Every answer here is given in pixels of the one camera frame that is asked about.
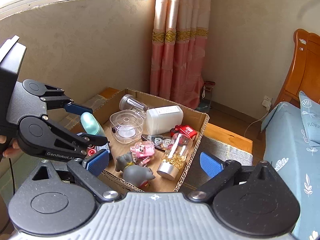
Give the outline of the person's left hand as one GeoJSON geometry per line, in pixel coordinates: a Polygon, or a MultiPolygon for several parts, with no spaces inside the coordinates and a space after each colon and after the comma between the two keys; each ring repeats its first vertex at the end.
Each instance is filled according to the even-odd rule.
{"type": "MultiPolygon", "coordinates": [[[[0,143],[4,144],[7,140],[7,137],[4,135],[0,135],[0,143]]],[[[12,144],[9,145],[2,153],[3,158],[11,158],[14,157],[16,155],[22,154],[23,151],[20,149],[19,145],[18,145],[18,141],[15,138],[12,141],[12,144]]]]}

